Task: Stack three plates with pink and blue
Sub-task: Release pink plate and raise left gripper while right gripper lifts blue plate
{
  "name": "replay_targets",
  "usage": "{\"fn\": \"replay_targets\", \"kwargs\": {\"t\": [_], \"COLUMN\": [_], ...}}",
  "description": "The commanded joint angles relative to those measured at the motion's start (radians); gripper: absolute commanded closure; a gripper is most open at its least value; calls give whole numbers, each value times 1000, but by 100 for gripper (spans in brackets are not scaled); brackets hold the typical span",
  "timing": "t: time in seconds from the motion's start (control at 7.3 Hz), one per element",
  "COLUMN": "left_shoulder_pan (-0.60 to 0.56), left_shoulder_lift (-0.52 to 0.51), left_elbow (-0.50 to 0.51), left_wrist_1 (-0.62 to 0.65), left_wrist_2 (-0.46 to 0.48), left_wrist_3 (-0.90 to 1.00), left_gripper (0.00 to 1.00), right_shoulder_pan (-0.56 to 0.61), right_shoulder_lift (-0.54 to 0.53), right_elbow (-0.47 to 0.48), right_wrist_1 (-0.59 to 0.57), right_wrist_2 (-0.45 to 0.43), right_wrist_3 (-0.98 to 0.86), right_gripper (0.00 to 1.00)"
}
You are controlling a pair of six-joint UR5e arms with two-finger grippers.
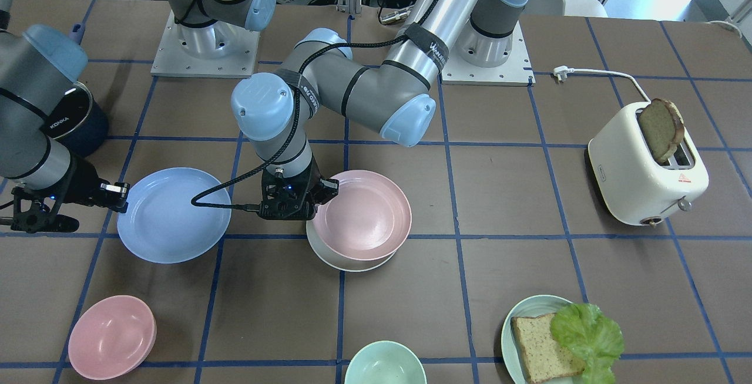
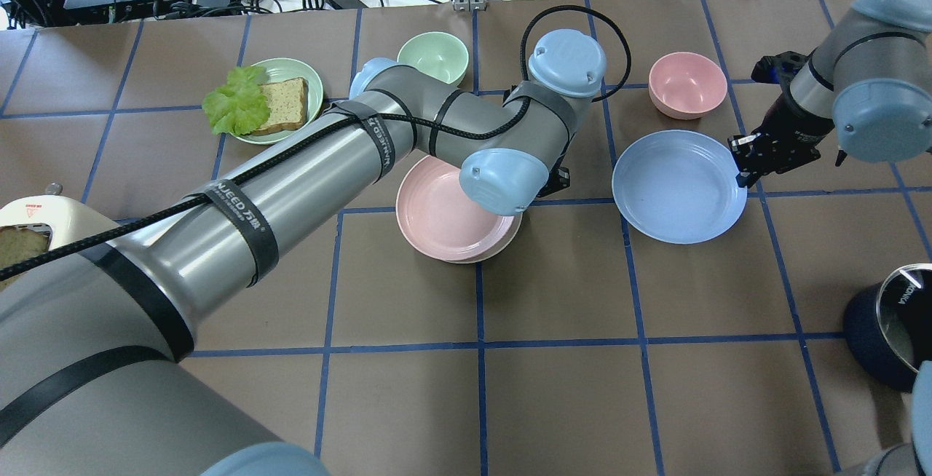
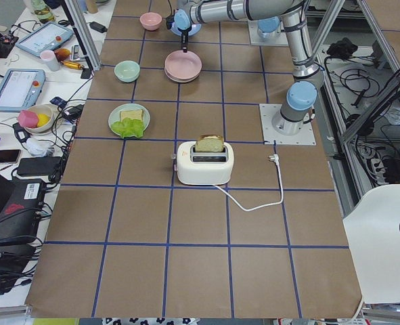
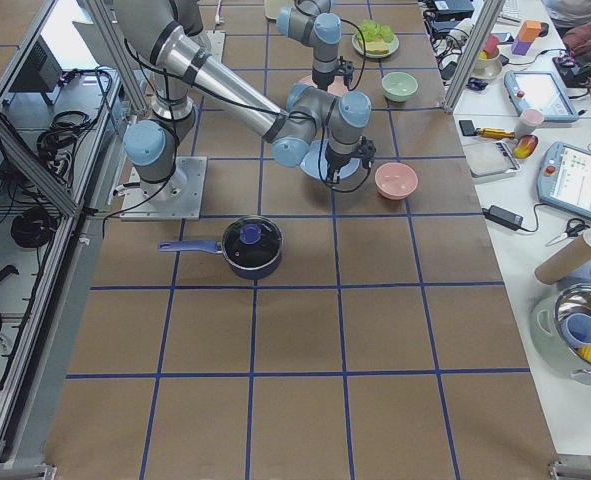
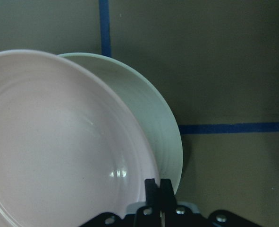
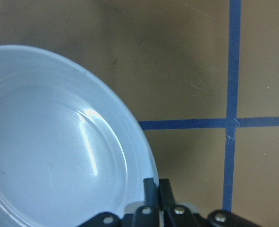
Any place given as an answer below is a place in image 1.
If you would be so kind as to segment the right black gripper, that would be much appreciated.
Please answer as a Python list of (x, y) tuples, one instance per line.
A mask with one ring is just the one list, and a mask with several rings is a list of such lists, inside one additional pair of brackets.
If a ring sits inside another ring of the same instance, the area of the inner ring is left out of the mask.
[(82, 157), (73, 157), (61, 180), (45, 189), (16, 186), (12, 190), (13, 231), (72, 233), (79, 221), (59, 213), (64, 204), (109, 208), (125, 213), (130, 185), (124, 181), (110, 183), (97, 174), (96, 168)]

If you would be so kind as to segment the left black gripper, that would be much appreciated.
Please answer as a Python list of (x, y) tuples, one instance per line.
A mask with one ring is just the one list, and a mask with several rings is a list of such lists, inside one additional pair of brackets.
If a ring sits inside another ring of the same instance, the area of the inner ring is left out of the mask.
[(330, 202), (338, 191), (339, 181), (323, 177), (316, 159), (311, 159), (308, 167), (295, 176), (264, 171), (258, 216), (266, 220), (308, 221), (316, 215), (317, 207)]

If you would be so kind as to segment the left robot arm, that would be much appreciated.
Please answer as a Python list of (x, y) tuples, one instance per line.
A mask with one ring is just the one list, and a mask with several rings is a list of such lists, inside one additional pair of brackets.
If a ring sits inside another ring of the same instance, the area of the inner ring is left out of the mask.
[(237, 124), (261, 159), (240, 176), (261, 174), (261, 201), (233, 208), (263, 219), (309, 220), (338, 194), (338, 181), (320, 173), (304, 131), (319, 108), (411, 147), (434, 116), (429, 91), (438, 75), (496, 82), (507, 79), (502, 66), (516, 62), (527, 84), (527, 57), (513, 47), (528, 1), (417, 0), (395, 38), (360, 44), (389, 50), (377, 68), (355, 61), (357, 45), (335, 31), (311, 31), (277, 69), (252, 74), (233, 90)]

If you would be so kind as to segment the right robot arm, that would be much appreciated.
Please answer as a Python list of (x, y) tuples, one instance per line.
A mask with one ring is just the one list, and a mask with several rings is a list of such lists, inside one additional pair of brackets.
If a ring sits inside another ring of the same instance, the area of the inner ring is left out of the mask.
[[(127, 183), (110, 183), (83, 157), (54, 141), (43, 129), (49, 116), (73, 88), (88, 58), (80, 44), (46, 25), (22, 35), (9, 33), (13, 0), (2, 0), (1, 173), (15, 181), (13, 208), (2, 224), (27, 233), (77, 231), (76, 219), (62, 215), (64, 204), (128, 210)], [(271, 20), (276, 0), (167, 0), (175, 21), (187, 28), (215, 21), (261, 31)]]

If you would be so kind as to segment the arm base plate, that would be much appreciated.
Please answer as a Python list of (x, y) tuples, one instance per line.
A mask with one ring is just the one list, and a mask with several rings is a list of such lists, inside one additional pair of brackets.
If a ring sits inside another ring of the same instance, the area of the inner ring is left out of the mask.
[(174, 22), (171, 12), (154, 56), (153, 76), (244, 79), (254, 73), (260, 32), (217, 21), (206, 28)]
[(534, 85), (521, 25), (516, 23), (511, 35), (491, 38), (468, 22), (441, 71), (441, 80), (450, 85)]

